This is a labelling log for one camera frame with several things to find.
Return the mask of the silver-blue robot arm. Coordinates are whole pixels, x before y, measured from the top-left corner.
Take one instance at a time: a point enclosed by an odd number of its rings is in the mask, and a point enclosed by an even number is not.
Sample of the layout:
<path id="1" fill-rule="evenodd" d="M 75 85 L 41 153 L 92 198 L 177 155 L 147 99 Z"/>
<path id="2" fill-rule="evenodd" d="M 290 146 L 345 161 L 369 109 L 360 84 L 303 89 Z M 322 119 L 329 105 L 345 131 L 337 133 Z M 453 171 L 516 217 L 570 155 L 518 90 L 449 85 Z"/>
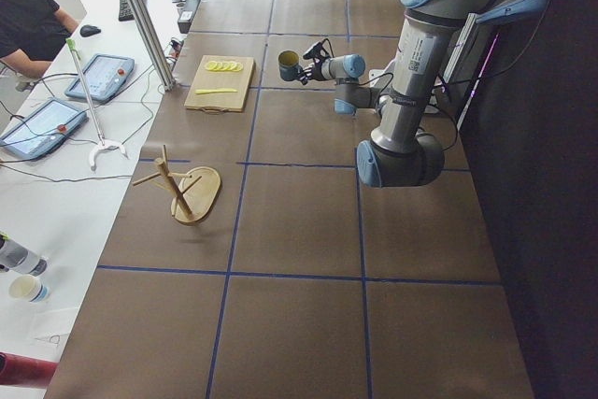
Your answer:
<path id="1" fill-rule="evenodd" d="M 381 122 L 356 151 L 362 183 L 375 188 L 410 187 L 434 181 L 444 152 L 420 120 L 453 34 L 469 14 L 479 23 L 509 23 L 539 13 L 548 0 L 400 0 L 405 22 L 394 60 L 392 84 L 381 98 Z"/>
<path id="2" fill-rule="evenodd" d="M 317 41 L 303 53 L 304 60 L 311 63 L 299 72 L 299 80 L 307 84 L 310 80 L 335 82 L 334 108 L 337 114 L 354 115 L 359 108 L 380 110 L 380 97 L 390 87 L 392 72 L 384 72 L 375 78 L 375 85 L 361 83 L 360 76 L 365 72 L 363 56 L 352 53 L 334 56 L 324 48 L 328 38 Z"/>

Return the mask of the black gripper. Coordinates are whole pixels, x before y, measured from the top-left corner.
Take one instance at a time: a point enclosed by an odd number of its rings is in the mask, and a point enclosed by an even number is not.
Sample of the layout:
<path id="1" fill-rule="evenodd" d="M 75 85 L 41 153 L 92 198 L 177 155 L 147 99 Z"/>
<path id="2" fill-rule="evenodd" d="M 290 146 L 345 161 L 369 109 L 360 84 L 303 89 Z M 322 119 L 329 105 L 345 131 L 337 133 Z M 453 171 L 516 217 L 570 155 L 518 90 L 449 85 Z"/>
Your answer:
<path id="1" fill-rule="evenodd" d="M 325 43 L 330 42 L 324 38 L 314 43 L 303 54 L 304 60 L 310 60 L 311 63 L 305 68 L 300 67 L 296 79 L 302 84 L 307 85 L 310 80 L 325 81 L 328 78 L 324 75 L 323 65 L 331 60 L 333 54 L 325 48 Z"/>

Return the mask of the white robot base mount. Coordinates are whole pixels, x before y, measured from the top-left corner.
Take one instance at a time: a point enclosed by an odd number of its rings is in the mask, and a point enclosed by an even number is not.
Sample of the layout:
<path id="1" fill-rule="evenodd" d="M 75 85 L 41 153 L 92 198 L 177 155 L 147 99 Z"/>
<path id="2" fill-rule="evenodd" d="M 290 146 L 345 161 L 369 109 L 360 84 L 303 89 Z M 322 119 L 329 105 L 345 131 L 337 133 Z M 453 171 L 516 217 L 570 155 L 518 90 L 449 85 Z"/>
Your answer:
<path id="1" fill-rule="evenodd" d="M 388 90 L 392 85 L 393 72 L 382 69 L 371 69 L 368 72 L 367 86 L 379 91 Z"/>

